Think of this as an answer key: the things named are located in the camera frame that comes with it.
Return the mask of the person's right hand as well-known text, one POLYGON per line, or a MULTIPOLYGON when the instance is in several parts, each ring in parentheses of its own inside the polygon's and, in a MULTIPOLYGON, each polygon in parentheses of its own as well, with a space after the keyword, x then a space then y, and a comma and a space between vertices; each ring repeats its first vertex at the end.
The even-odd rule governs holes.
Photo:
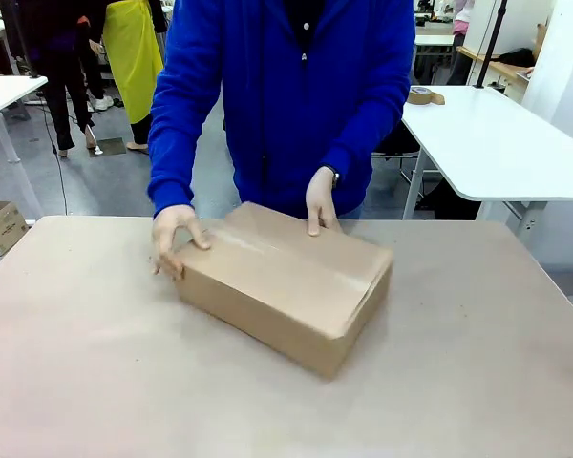
POLYGON ((202 224, 191 206, 173 205, 158 212, 152 228, 155 274, 163 271, 175 280, 184 277, 184 263, 174 250, 174 240, 179 229, 184 229, 199 249, 210 248, 202 224))

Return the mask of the large white table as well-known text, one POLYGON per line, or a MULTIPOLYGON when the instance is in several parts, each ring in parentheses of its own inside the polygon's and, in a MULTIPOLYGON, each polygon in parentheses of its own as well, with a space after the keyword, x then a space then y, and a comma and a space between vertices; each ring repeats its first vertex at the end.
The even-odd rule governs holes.
POLYGON ((404 107, 402 121, 420 145, 402 217, 410 219, 424 168, 432 162, 462 198, 512 208, 526 239, 553 201, 573 202, 573 138, 496 90, 436 86, 444 105, 404 107))

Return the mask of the person's left hand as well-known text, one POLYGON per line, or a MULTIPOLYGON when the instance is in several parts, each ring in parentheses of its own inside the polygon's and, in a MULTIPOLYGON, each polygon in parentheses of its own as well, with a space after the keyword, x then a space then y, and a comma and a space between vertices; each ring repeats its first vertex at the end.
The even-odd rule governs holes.
POLYGON ((306 191, 308 234, 316 237, 321 228, 341 231, 332 199, 335 173, 326 166, 320 167, 312 177, 306 191))

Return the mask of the brown cardboard box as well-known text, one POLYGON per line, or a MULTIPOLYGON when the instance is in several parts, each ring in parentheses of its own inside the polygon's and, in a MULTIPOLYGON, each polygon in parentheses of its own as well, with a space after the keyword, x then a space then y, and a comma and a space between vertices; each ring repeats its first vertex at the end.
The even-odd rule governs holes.
POLYGON ((179 252, 181 300, 331 380, 386 301, 390 249, 244 203, 179 252))

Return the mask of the dark floor plate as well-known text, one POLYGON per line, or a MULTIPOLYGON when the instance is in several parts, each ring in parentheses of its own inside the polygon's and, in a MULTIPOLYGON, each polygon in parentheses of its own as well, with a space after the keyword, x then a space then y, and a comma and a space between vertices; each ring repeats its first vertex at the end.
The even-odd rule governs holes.
POLYGON ((125 144, 121 138, 98 139, 94 149, 89 149, 90 157, 117 156, 127 152, 125 144))

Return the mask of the small printed cardboard box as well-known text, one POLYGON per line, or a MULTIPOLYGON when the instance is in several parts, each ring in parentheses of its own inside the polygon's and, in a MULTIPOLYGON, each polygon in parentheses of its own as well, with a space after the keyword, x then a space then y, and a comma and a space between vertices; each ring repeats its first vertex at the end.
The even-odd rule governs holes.
POLYGON ((29 231, 13 202, 0 201, 0 256, 4 256, 29 231))

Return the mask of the black chair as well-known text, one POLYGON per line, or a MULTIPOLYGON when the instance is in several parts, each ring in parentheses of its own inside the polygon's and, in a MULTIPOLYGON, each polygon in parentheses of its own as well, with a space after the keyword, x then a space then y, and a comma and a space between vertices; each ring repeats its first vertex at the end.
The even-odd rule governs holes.
POLYGON ((420 145, 400 121, 372 152, 374 157, 408 156, 416 154, 420 145))

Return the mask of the blue-sleeved left forearm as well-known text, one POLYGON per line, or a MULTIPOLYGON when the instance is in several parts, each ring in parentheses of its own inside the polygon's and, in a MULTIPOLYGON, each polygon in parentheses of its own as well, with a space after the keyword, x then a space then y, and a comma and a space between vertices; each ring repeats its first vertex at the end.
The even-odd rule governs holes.
POLYGON ((339 181, 367 187, 371 179, 371 153, 400 121, 409 94, 408 78, 373 84, 362 92, 353 115, 332 141, 322 165, 339 181))

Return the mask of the person in blue jacket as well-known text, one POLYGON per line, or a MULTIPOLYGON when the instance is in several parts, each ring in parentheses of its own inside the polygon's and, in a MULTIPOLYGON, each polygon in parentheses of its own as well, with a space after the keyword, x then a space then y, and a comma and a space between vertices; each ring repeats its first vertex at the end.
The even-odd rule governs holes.
MULTIPOLYGON (((241 200, 303 219, 362 92, 409 79, 414 39, 411 0, 176 0, 155 96, 217 94, 241 200)), ((339 181, 336 213, 368 186, 339 181)))

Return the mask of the person in black clothes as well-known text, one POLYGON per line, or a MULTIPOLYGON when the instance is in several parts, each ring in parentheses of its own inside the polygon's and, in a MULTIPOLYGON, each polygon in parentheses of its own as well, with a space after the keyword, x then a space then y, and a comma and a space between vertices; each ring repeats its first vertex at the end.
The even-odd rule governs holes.
POLYGON ((95 150, 94 122, 88 111, 88 96, 77 42, 89 24, 87 0, 16 0, 22 37, 33 68, 47 78, 43 94, 56 134, 57 153, 66 157, 74 147, 68 106, 85 136, 86 147, 95 150))

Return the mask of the blue-sleeved right forearm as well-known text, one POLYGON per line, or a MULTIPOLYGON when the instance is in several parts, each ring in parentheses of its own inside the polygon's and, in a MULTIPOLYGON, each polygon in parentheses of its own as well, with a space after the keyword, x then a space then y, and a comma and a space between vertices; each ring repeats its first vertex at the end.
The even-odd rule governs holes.
POLYGON ((156 213, 171 206, 192 203, 197 142, 202 125, 217 100, 217 94, 197 101, 173 94, 156 94, 151 111, 151 172, 147 188, 156 213))

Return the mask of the black bundle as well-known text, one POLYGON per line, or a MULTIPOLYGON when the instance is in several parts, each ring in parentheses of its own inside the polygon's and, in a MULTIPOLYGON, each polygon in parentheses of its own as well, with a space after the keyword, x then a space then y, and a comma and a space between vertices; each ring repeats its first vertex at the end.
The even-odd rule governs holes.
POLYGON ((494 61, 514 67, 530 68, 535 66, 536 57, 531 49, 518 48, 499 55, 494 61))

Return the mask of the person in yellow apron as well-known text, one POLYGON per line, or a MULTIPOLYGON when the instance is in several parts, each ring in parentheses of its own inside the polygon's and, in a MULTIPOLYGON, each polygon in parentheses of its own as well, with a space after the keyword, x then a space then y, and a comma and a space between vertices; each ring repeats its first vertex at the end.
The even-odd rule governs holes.
POLYGON ((90 0, 90 46, 104 49, 122 97, 133 140, 132 151, 146 153, 151 107, 163 60, 158 35, 167 31, 160 0, 90 0))

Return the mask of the person in pink top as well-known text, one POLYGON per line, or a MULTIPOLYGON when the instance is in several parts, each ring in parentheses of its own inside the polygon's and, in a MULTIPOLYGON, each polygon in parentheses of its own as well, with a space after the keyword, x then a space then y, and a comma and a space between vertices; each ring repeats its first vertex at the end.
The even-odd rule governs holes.
POLYGON ((460 53, 458 48, 464 44, 474 4, 475 0, 455 0, 451 71, 446 82, 448 86, 461 86, 467 83, 472 59, 460 53))

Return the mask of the white table with leg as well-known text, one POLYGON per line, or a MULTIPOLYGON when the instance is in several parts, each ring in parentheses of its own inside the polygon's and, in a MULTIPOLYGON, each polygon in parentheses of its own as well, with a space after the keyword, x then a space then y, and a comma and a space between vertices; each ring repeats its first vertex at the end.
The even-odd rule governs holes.
POLYGON ((8 108, 10 104, 20 101, 24 96, 41 88, 47 82, 48 80, 45 76, 0 75, 0 143, 7 162, 13 169, 16 182, 22 191, 23 197, 32 210, 30 220, 41 219, 44 216, 44 212, 32 188, 26 170, 13 147, 2 111, 8 108))

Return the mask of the black tripod pole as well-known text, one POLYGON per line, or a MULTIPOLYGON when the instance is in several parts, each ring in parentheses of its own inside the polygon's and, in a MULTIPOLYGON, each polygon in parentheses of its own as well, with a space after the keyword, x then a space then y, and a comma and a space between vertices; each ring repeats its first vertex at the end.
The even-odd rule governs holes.
POLYGON ((477 82, 474 85, 474 87, 477 89, 482 89, 484 86, 484 84, 483 84, 484 78, 488 72, 491 58, 492 58, 492 55, 494 53, 496 43, 498 41, 502 21, 503 21, 504 15, 506 13, 507 2, 508 2, 508 0, 500 0, 499 8, 497 11, 497 18, 495 20, 492 34, 491 34, 491 37, 490 37, 490 40, 489 40, 489 43, 488 43, 488 46, 487 46, 487 49, 486 49, 486 52, 484 55, 484 59, 482 61, 482 65, 481 65, 481 68, 480 68, 480 71, 478 74, 477 82))

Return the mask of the wooden desk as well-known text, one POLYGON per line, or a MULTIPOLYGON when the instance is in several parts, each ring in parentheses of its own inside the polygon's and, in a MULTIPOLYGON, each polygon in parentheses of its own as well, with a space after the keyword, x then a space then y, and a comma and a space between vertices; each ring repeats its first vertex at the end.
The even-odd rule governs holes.
MULTIPOLYGON (((457 51, 472 60, 472 68, 469 72, 467 83, 476 84, 485 56, 483 54, 476 53, 464 46, 459 46, 457 51)), ((527 69, 524 67, 508 65, 502 62, 491 60, 489 62, 484 79, 490 78, 491 76, 497 76, 499 78, 506 79, 507 82, 512 85, 526 88, 530 81, 526 71, 527 69)))

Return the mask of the brown tape roll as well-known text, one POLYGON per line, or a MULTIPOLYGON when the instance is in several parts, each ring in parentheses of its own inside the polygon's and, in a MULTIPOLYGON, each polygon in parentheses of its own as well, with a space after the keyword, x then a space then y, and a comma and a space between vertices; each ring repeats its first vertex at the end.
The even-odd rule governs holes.
POLYGON ((445 98, 442 94, 436 93, 426 87, 412 86, 409 91, 407 102, 412 105, 444 105, 445 98))

